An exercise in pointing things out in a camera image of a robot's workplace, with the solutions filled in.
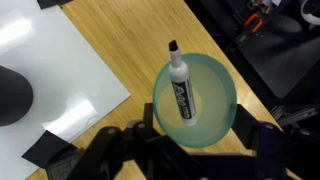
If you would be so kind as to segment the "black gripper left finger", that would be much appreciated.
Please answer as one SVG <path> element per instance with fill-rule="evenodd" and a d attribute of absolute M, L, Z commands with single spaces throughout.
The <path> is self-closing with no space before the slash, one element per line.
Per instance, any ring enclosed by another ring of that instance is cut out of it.
<path fill-rule="evenodd" d="M 151 129 L 153 127 L 153 114 L 153 104 L 145 103 L 142 123 L 144 129 Z"/>

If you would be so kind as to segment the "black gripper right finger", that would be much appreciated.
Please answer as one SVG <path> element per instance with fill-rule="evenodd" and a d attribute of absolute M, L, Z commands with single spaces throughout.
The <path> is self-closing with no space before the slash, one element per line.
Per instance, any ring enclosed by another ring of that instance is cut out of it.
<path fill-rule="evenodd" d="M 257 149 L 259 127 L 260 122 L 238 104 L 232 130 L 246 149 Z"/>

